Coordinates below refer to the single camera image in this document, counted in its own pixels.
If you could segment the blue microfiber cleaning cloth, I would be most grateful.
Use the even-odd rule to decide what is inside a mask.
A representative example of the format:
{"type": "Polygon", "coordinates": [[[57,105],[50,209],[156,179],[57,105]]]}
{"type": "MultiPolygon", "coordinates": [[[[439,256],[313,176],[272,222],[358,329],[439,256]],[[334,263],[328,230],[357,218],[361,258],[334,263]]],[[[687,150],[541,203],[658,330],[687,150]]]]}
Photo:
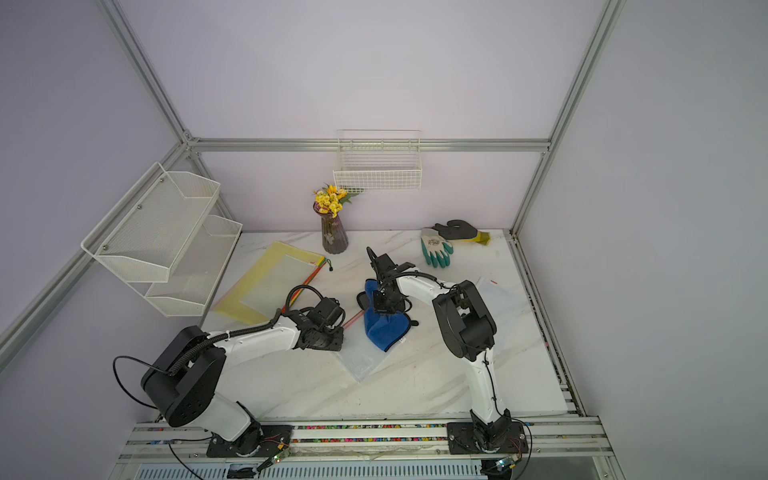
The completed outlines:
{"type": "Polygon", "coordinates": [[[365,281],[364,291],[357,295],[358,306],[363,311],[364,329],[367,338],[381,351],[388,352],[412,327],[419,322],[406,313],[377,313],[373,308],[373,294],[378,289],[375,279],[365,281]]]}

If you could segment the red zipper mesh document bag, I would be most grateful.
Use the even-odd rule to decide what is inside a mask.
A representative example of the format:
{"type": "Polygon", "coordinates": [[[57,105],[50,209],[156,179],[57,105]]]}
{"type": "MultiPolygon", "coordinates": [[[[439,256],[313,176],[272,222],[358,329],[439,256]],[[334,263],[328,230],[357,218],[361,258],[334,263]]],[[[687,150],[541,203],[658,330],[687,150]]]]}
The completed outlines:
{"type": "Polygon", "coordinates": [[[401,341],[393,345],[388,352],[379,350],[366,336],[363,311],[358,312],[342,327],[344,329],[343,345],[336,356],[357,383],[362,383],[370,376],[401,341]]]}

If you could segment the yellow mesh document bag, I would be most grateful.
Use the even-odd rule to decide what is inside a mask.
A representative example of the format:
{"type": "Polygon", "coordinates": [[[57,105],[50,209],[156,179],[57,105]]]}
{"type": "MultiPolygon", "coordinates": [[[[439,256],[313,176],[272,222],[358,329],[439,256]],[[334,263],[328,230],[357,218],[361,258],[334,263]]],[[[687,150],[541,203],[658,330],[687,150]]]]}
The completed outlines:
{"type": "Polygon", "coordinates": [[[327,258],[284,242],[273,242],[213,307],[246,325],[260,325],[282,309],[292,288],[309,284],[327,258]]]}

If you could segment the clear white mesh document bag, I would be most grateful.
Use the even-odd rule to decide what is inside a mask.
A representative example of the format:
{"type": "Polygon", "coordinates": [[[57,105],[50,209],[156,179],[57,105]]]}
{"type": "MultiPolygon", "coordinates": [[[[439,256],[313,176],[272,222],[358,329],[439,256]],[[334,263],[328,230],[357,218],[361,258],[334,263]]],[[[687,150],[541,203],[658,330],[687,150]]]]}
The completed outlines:
{"type": "Polygon", "coordinates": [[[486,278],[480,278],[477,289],[496,323],[497,341],[506,340],[526,308],[523,297],[486,278]]]}

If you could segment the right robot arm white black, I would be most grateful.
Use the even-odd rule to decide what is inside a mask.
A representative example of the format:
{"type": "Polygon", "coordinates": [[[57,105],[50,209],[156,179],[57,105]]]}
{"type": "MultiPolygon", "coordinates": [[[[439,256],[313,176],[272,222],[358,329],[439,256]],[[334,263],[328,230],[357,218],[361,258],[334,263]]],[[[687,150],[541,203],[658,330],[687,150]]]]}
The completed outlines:
{"type": "Polygon", "coordinates": [[[441,338],[466,365],[471,395],[470,416],[477,429],[506,428],[513,419],[503,407],[494,371],[497,326],[474,283],[445,282],[406,262],[396,264],[389,255],[366,249],[375,274],[359,295],[366,335],[388,351],[415,326],[408,310],[414,300],[433,308],[441,338]]]}

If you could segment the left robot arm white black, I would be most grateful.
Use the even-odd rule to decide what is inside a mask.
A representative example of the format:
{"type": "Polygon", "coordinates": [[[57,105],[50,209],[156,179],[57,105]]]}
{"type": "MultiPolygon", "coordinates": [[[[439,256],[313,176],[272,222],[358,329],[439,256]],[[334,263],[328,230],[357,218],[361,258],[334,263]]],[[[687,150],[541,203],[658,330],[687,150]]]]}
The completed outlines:
{"type": "Polygon", "coordinates": [[[345,319],[338,300],[322,297],[298,310],[280,307],[261,325],[222,332],[187,327],[151,364],[140,386],[172,427],[195,426],[232,444],[255,443],[263,437],[261,424],[247,407],[219,392],[221,377],[277,352],[338,352],[345,319]]]}

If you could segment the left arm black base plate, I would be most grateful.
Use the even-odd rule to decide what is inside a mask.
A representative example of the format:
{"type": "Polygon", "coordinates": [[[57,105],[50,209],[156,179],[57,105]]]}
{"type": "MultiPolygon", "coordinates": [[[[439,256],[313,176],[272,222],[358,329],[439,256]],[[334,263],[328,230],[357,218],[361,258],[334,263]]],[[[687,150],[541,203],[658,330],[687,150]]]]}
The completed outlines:
{"type": "Polygon", "coordinates": [[[208,458],[273,457],[289,447],[294,427],[288,424],[260,424],[249,427],[238,439],[214,435],[206,451],[208,458]]]}

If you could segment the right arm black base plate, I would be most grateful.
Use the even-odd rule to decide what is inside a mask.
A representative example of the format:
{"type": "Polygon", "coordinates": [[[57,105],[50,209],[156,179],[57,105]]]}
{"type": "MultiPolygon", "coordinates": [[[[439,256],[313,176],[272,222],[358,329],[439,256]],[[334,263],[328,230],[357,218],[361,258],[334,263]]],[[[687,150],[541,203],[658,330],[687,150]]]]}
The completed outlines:
{"type": "Polygon", "coordinates": [[[520,422],[499,419],[450,422],[446,425],[449,452],[456,454],[527,454],[529,445],[520,422]]]}

